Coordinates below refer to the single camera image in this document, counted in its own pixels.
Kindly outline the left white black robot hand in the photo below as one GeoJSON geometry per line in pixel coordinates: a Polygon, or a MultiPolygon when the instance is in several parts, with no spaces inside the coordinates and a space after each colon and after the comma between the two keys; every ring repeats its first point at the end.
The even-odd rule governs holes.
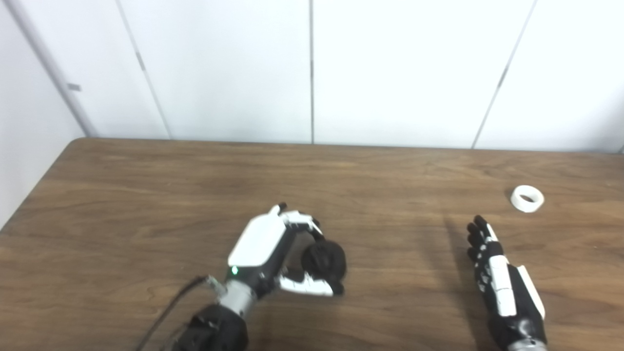
{"type": "Polygon", "coordinates": [[[328,297],[345,293],[345,251],[325,238],[316,218],[287,211],[285,203],[248,222],[227,264],[225,294],[260,299],[275,289],[328,297]],[[288,268],[287,258],[300,234],[310,235],[313,243],[301,254],[301,266],[288,268]]]}

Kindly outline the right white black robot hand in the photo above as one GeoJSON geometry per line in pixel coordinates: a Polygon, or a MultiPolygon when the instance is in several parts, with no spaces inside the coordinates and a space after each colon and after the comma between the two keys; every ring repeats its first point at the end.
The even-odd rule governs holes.
{"type": "Polygon", "coordinates": [[[467,226],[468,257],[487,309],[488,331],[502,351],[546,351],[545,307],[526,267],[509,263],[485,218],[467,226]]]}

